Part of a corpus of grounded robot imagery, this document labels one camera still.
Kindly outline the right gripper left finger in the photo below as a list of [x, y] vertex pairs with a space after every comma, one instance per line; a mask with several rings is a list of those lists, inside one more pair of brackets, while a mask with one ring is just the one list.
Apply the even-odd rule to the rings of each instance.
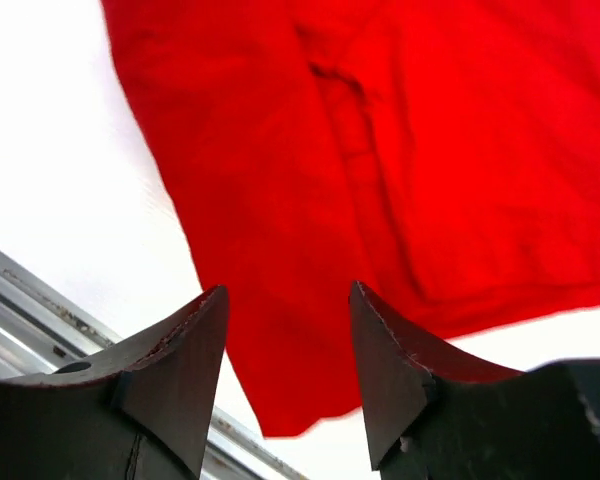
[[228, 317], [216, 286], [55, 373], [0, 380], [0, 479], [198, 478]]

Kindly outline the red t-shirt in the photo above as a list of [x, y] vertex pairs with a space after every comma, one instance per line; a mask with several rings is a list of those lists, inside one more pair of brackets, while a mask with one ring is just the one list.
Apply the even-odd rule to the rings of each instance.
[[362, 281], [443, 338], [600, 305], [600, 1], [106, 1], [262, 433], [360, 404]]

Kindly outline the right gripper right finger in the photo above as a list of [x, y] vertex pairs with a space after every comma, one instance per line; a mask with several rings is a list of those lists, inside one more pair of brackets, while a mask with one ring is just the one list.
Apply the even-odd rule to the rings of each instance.
[[600, 479], [600, 359], [521, 372], [350, 291], [370, 462], [385, 479]]

